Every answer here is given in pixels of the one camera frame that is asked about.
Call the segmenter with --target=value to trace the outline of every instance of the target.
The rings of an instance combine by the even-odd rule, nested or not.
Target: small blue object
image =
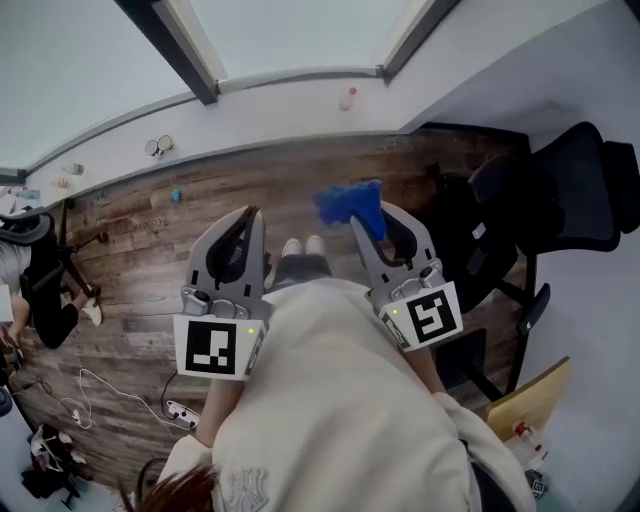
[[[384,239],[387,226],[380,208],[380,180],[371,180],[350,187],[330,187],[313,197],[320,220],[326,225],[347,224],[355,215],[366,224],[376,240]]]

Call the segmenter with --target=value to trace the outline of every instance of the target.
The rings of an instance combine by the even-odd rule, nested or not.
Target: floor
[[[102,287],[104,324],[82,318],[56,351],[42,347],[34,332],[23,341],[28,361],[12,378],[14,388],[36,376],[58,397],[81,398],[78,371],[84,367],[118,389],[143,397],[160,414],[159,398],[175,370],[172,315],[180,312],[189,249],[219,217],[245,204],[259,205],[267,223],[267,250],[274,255],[290,236],[321,234],[337,277],[364,283],[349,228],[324,227],[317,219],[314,192],[336,184],[380,179],[383,198],[408,211],[424,208],[434,183],[425,167],[469,174],[488,158],[514,151],[509,141],[431,130],[411,136],[356,137],[296,143],[183,164],[88,193],[70,212],[74,240],[107,231],[106,245],[91,244],[78,255],[85,277]],[[181,202],[172,202],[179,189]],[[516,265],[510,280],[522,284]],[[514,303],[494,293],[465,315],[465,330],[488,330],[485,371],[504,387],[515,344]],[[119,397],[85,378],[93,404],[93,427],[81,430],[58,402],[34,386],[19,395],[27,415],[67,430],[89,461],[97,482],[130,489],[149,459],[166,456],[184,432],[158,423],[138,402]],[[178,376],[166,397],[199,410],[208,382]],[[452,390],[482,412],[486,399],[471,384]]]

